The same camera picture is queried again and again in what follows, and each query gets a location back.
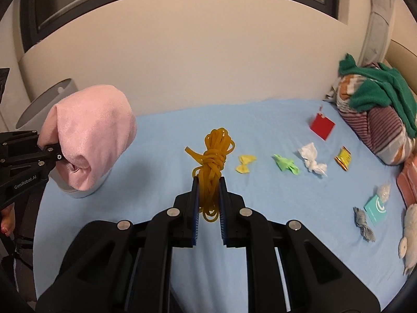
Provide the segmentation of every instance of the green knitted cloth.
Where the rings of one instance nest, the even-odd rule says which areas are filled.
[[[367,79],[353,93],[349,100],[349,107],[358,112],[365,112],[376,106],[392,105],[405,125],[410,138],[415,138],[417,127],[415,124],[417,105],[407,82],[395,68],[388,68],[379,63],[379,69],[357,67],[354,58],[346,54],[339,62],[339,74],[359,74]]]

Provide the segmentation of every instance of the white bucket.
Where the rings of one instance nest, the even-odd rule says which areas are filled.
[[[61,101],[63,98],[71,95],[78,91],[72,79],[66,79],[58,82],[44,93],[39,95],[23,112],[21,117],[16,123],[16,130],[36,130],[40,132],[43,123],[45,122],[46,116],[48,115],[51,108]],[[87,191],[78,191],[68,185],[59,175],[56,168],[54,168],[49,176],[56,182],[56,184],[65,193],[72,196],[73,198],[84,198],[87,195],[94,193],[107,179],[110,171],[104,174],[99,181]]]

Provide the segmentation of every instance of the pink cloth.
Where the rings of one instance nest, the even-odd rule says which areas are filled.
[[[136,119],[126,96],[113,86],[98,85],[62,99],[49,111],[38,146],[60,143],[67,161],[56,168],[71,187],[91,188],[130,146]]]

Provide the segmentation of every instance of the gold snack wrapper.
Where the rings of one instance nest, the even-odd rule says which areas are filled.
[[[346,149],[346,147],[342,147],[340,149],[340,153],[334,157],[336,162],[339,164],[340,167],[342,167],[345,171],[348,170],[351,156],[350,152]]]

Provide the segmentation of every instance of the clear plastic bag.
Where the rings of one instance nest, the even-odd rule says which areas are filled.
[[[381,199],[383,203],[388,201],[389,194],[391,193],[391,183],[386,182],[377,189],[377,196]]]

